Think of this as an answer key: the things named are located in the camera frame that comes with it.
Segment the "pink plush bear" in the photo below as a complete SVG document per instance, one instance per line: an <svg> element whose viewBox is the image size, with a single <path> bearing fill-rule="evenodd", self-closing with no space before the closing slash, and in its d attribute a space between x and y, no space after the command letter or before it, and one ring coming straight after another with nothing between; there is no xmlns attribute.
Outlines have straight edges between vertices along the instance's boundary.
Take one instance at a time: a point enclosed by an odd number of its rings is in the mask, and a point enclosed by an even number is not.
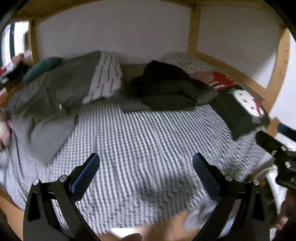
<svg viewBox="0 0 296 241"><path fill-rule="evenodd" d="M9 119L6 109L2 106L0 119L1 151L3 151L5 148L9 148L11 146L12 122Z"/></svg>

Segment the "wooden bunk bed frame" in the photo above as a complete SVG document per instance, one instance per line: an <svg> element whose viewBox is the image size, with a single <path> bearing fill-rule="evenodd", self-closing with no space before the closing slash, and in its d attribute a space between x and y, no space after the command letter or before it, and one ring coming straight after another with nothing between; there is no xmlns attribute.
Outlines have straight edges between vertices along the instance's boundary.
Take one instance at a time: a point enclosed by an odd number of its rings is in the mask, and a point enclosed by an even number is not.
<svg viewBox="0 0 296 241"><path fill-rule="evenodd" d="M32 21L39 59L108 50L134 63L188 52L251 87L272 115L280 111L292 36L263 1L29 1L17 18ZM24 209L4 189L1 208L22 237ZM190 240L197 230L182 227L189 212L115 229L145 240Z"/></svg>

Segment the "large black jacket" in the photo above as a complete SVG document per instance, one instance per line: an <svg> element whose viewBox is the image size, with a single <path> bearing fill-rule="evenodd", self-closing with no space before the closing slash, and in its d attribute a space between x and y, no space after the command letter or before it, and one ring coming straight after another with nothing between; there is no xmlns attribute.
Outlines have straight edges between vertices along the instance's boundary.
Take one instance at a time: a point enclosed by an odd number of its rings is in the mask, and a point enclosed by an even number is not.
<svg viewBox="0 0 296 241"><path fill-rule="evenodd" d="M177 110L195 106L205 86L180 67L152 60L139 77L127 84L127 93L152 110Z"/></svg>

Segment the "window with green frame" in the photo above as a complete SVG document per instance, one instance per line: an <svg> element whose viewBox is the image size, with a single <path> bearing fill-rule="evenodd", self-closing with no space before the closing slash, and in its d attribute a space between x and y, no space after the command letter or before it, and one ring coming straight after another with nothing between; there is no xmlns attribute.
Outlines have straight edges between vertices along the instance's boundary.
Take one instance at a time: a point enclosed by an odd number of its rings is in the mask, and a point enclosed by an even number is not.
<svg viewBox="0 0 296 241"><path fill-rule="evenodd" d="M8 24L1 33L1 66L7 66L18 54L25 52L25 33L29 21Z"/></svg>

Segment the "grey quilt striped lining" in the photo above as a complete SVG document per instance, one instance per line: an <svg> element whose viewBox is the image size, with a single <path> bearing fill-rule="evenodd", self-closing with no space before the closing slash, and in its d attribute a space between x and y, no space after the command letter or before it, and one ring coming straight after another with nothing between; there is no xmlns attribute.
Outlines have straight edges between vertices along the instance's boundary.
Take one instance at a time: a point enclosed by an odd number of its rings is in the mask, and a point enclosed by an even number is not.
<svg viewBox="0 0 296 241"><path fill-rule="evenodd" d="M25 84L8 104L13 129L25 152L48 165L76 125L79 109L121 88L114 52L94 51L69 59Z"/></svg>

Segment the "white dotted pillow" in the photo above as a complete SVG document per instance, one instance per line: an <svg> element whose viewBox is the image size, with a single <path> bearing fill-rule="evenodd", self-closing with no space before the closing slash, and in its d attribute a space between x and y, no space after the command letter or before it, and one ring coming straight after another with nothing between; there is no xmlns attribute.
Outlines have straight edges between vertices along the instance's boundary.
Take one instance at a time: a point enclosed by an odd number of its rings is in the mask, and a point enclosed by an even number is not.
<svg viewBox="0 0 296 241"><path fill-rule="evenodd" d="M187 53L181 52L171 52L165 54L159 59L161 62L168 63L171 65L178 66L182 68L187 73L192 73L196 71L218 71L223 72L223 70L215 65L212 65L206 61L199 59L198 57L191 56Z"/></svg>

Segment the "cluttered desk with clothes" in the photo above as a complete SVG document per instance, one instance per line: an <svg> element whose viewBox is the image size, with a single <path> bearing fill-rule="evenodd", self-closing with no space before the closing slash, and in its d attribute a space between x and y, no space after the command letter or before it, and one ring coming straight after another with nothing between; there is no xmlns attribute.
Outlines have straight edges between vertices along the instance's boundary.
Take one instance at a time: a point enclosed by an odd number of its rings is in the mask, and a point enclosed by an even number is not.
<svg viewBox="0 0 296 241"><path fill-rule="evenodd" d="M31 51L13 56L11 62L4 67L4 73L1 74L1 90L9 91L13 85L20 83L33 63Z"/></svg>

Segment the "dark green pillow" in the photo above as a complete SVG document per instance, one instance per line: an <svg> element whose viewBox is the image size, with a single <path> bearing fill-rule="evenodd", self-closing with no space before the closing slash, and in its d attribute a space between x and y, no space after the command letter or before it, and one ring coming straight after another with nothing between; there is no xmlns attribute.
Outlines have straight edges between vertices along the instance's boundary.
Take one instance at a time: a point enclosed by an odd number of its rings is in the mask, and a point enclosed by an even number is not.
<svg viewBox="0 0 296 241"><path fill-rule="evenodd" d="M23 76L21 82L28 83L35 80L44 73L49 72L60 66L63 60L64 59L61 57L49 57L39 61Z"/></svg>

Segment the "olive grey blanket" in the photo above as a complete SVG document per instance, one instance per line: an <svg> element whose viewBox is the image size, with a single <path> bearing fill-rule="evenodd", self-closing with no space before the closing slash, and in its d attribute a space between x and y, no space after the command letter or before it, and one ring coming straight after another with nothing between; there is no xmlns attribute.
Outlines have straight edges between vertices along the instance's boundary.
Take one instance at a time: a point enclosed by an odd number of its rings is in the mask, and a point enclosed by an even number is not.
<svg viewBox="0 0 296 241"><path fill-rule="evenodd" d="M156 60L147 64L123 64L122 89L116 101L124 113L180 110L201 106L218 96L218 91L183 69Z"/></svg>

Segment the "black kitty print pillow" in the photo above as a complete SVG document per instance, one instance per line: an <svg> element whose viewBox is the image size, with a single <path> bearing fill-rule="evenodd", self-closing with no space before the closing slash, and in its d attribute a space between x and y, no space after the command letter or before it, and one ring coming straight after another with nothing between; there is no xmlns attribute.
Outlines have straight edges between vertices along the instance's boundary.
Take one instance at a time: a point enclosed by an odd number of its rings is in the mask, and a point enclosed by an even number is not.
<svg viewBox="0 0 296 241"><path fill-rule="evenodd" d="M234 140L270 124L261 102L241 86L219 90L209 104L224 120Z"/></svg>

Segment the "black white checkered bedsheet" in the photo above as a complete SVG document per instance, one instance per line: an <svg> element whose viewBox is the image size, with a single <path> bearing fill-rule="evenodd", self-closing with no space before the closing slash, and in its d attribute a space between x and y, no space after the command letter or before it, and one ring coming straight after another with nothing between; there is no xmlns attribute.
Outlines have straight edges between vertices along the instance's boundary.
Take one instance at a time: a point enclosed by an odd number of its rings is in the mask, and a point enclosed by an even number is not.
<svg viewBox="0 0 296 241"><path fill-rule="evenodd" d="M255 134L233 140L210 105L123 113L116 102L102 99L79 112L69 139L47 166L14 138L1 153L1 187L24 209L35 179L56 181L97 153L99 170L76 204L86 222L98 235L149 225L198 210L209 199L192 165L196 153L243 181L264 155Z"/></svg>

